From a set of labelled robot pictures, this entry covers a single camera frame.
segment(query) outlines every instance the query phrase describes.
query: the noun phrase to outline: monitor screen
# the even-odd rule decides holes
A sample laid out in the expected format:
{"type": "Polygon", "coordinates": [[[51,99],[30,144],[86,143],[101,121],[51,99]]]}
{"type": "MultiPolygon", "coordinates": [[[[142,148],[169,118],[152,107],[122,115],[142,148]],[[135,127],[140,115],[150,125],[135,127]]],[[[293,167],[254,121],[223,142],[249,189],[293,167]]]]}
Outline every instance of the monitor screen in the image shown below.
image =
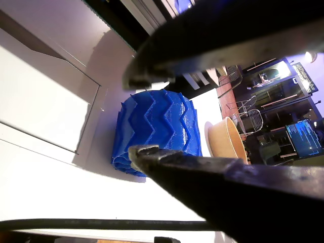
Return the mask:
{"type": "Polygon", "coordinates": [[[299,157],[322,153],[322,147],[309,119],[288,125],[286,129],[299,157]]]}

